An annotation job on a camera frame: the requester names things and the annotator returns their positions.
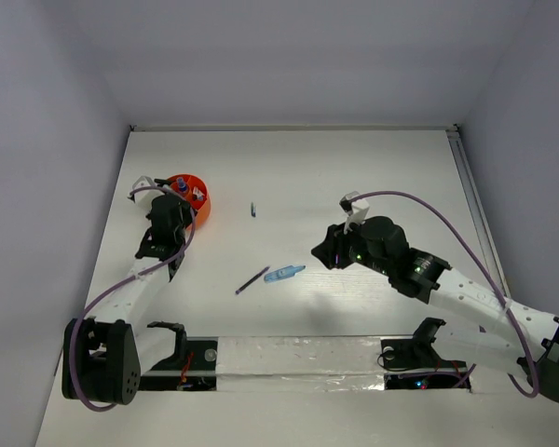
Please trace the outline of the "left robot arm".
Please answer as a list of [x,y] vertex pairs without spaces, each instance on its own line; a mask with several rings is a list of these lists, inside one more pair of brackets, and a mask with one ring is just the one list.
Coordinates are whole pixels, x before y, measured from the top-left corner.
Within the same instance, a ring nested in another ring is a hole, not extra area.
[[196,230],[196,210],[179,194],[155,187],[145,231],[127,276],[86,305],[64,332],[61,392],[96,413],[129,404],[141,377],[158,363],[189,359],[184,325],[143,321],[176,276]]

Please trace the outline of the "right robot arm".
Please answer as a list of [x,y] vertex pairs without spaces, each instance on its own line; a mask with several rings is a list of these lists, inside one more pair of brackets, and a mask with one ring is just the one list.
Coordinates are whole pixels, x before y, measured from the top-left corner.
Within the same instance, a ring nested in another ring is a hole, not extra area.
[[447,261],[411,247],[403,229],[388,217],[332,224],[311,253],[328,269],[353,264],[371,269],[399,294],[478,326],[477,332],[467,332],[426,318],[410,343],[417,363],[462,360],[523,376],[538,394],[559,403],[559,315],[498,297]]

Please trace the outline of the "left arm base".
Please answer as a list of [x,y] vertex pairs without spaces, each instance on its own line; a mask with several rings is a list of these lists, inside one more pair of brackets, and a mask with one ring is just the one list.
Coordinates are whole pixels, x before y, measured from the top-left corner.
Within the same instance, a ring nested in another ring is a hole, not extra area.
[[153,321],[137,339],[140,391],[214,391],[218,339],[188,337],[181,323]]

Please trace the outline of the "orange highlighter black body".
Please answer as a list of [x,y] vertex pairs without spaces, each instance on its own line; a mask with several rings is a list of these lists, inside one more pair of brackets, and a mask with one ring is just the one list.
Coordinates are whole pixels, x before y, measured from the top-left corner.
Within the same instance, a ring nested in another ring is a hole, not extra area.
[[158,186],[164,186],[164,185],[171,185],[173,184],[173,181],[167,180],[167,179],[159,179],[159,178],[155,178],[154,182],[156,185]]

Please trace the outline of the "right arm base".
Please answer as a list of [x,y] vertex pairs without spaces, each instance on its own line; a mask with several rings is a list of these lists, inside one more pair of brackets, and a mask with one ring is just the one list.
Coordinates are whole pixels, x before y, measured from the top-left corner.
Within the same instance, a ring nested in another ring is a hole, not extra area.
[[439,318],[425,318],[412,335],[381,341],[377,364],[383,369],[386,390],[470,389],[467,364],[442,359],[433,344],[445,325]]

